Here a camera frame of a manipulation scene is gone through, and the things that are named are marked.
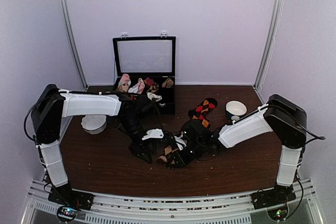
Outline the beige brown argyle sock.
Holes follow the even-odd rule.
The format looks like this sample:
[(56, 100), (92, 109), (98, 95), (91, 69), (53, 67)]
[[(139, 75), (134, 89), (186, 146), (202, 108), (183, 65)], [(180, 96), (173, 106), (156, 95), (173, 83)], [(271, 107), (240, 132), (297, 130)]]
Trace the beige brown argyle sock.
[(181, 167), (183, 162), (180, 157), (180, 149), (178, 144), (174, 142), (167, 145), (156, 161), (168, 168)]

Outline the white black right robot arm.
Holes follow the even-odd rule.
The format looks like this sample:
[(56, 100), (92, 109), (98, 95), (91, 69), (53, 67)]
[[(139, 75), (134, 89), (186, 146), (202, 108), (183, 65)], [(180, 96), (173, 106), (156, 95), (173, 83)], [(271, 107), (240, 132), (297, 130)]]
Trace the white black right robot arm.
[(211, 132), (203, 121), (206, 113), (216, 105), (216, 101), (206, 100), (189, 111), (190, 120), (169, 144), (173, 157), (177, 158), (173, 165), (184, 167), (212, 146), (229, 149), (253, 137), (273, 132), (281, 141), (282, 150), (276, 187), (269, 192), (269, 199), (274, 204), (281, 203), (289, 196), (288, 187), (292, 185), (301, 164), (306, 145), (306, 112), (277, 94), (271, 95), (267, 103), (251, 113), (247, 112), (242, 102), (229, 101), (225, 112), (232, 123)]

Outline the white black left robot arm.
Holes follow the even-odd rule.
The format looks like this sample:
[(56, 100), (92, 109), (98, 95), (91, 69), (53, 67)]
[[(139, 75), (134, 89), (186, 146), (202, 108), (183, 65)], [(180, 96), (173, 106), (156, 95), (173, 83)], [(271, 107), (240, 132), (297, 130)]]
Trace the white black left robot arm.
[(152, 140), (161, 140), (164, 130), (162, 127), (145, 130), (140, 117), (154, 105), (144, 95), (137, 94), (136, 100), (132, 100), (131, 94), (118, 91), (71, 91), (60, 89), (55, 84), (47, 85), (25, 115), (23, 130), (39, 149), (41, 164), (46, 169), (51, 184), (57, 187), (54, 192), (56, 198), (64, 205), (71, 205), (76, 199), (75, 192), (66, 186), (70, 182), (60, 150), (64, 120), (87, 115), (116, 117), (131, 139), (131, 153), (151, 163), (148, 145)]

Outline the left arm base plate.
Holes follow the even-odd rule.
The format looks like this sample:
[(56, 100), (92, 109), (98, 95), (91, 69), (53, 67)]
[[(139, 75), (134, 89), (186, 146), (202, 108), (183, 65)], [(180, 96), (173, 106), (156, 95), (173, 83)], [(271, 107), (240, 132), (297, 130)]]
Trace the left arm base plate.
[(75, 209), (90, 210), (94, 195), (72, 189), (71, 183), (66, 182), (62, 186), (55, 186), (52, 182), (48, 200), (60, 205), (70, 206)]

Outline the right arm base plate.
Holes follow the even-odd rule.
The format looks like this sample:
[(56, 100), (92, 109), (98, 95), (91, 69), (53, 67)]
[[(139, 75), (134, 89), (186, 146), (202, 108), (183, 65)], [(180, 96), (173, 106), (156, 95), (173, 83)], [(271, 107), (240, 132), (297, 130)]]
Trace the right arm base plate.
[(275, 185), (272, 189), (260, 189), (251, 194), (254, 209), (268, 208), (285, 204), (289, 201), (295, 200), (296, 198), (293, 186), (285, 187)]

